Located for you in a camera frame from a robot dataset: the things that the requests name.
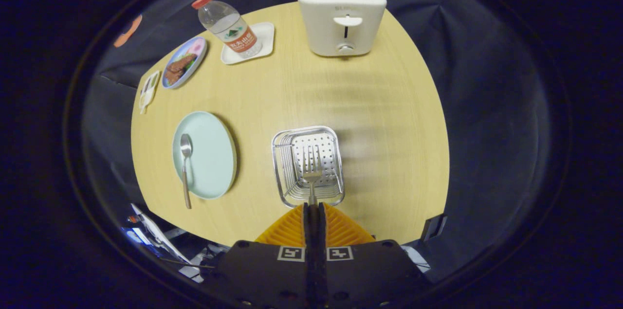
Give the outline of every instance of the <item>toaster knob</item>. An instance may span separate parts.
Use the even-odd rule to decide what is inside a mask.
[[[338,48],[338,53],[341,55],[351,55],[354,52],[354,48],[348,45],[342,45]]]

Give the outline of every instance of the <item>table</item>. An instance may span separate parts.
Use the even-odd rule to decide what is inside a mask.
[[[343,161],[346,196],[338,209],[378,240],[419,238],[427,218],[445,207],[449,147],[436,87],[400,23],[386,10],[369,54],[329,58],[307,46],[298,2],[244,18],[250,25],[275,25],[270,56],[224,65],[222,43],[205,31],[200,36],[209,44],[207,55],[182,87],[159,85],[145,114],[139,114],[136,94],[132,156],[149,210],[224,245],[255,240],[289,211],[276,187],[273,136],[326,125],[338,134]],[[138,89],[175,51],[146,72]],[[171,143],[177,124],[192,111],[211,112],[227,125],[237,145],[238,174],[222,198],[191,194],[189,210]]]

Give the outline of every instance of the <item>cable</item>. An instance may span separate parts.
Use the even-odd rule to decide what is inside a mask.
[[[164,258],[159,258],[159,259],[164,260],[165,262],[169,262],[169,263],[185,265],[187,267],[214,269],[214,267],[211,267],[209,265],[194,265],[194,264],[189,264],[189,263],[184,263],[184,262],[178,262],[177,260],[169,260],[169,259],[164,259]]]

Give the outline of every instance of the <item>spoon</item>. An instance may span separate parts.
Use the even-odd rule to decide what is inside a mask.
[[[184,155],[184,164],[182,165],[182,182],[184,183],[184,199],[186,200],[186,207],[191,209],[191,198],[188,195],[188,182],[186,180],[186,159],[193,153],[193,145],[191,144],[191,138],[188,134],[182,134],[180,140],[180,149]]]

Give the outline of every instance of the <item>wire basket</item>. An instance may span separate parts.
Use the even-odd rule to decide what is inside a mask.
[[[309,199],[310,185],[303,178],[303,150],[317,147],[322,177],[314,184],[318,202],[337,205],[344,200],[344,178],[338,137],[330,127],[302,127],[278,132],[272,141],[273,167],[279,197],[294,208]]]

